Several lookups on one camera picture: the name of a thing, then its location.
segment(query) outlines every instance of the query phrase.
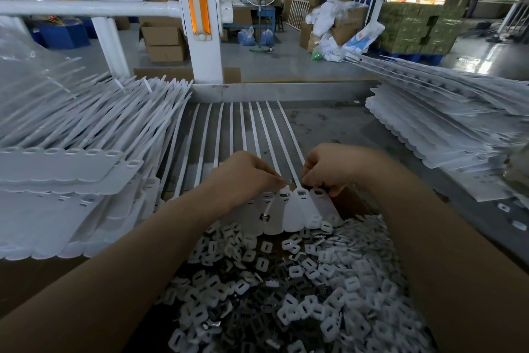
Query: person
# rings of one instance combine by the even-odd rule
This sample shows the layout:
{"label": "person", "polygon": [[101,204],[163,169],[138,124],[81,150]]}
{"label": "person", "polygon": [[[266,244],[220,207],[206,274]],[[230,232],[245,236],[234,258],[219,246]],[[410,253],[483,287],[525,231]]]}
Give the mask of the person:
{"label": "person", "polygon": [[[431,188],[380,151],[321,144],[307,186],[337,196],[355,183],[384,215],[417,308],[443,352],[526,351],[529,278]],[[0,322],[1,352],[118,352],[220,216],[285,186],[268,164],[237,152],[96,257]]]}

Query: white pipe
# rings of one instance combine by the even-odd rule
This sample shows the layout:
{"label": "white pipe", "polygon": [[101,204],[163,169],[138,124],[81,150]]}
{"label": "white pipe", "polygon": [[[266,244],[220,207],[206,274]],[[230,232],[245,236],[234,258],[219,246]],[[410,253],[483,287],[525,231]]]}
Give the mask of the white pipe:
{"label": "white pipe", "polygon": [[181,17],[180,2],[37,1],[0,0],[3,16],[169,16]]}

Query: blue plastic bag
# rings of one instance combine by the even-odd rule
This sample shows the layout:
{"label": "blue plastic bag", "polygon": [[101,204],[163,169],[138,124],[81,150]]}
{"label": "blue plastic bag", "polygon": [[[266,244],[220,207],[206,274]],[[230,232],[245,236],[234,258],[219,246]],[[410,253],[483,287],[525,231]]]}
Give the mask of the blue plastic bag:
{"label": "blue plastic bag", "polygon": [[237,34],[237,41],[240,45],[253,47],[255,45],[255,39],[253,38],[253,27],[239,31]]}
{"label": "blue plastic bag", "polygon": [[274,33],[272,33],[272,30],[268,29],[261,33],[261,45],[273,47],[275,44],[276,43],[274,42]]}

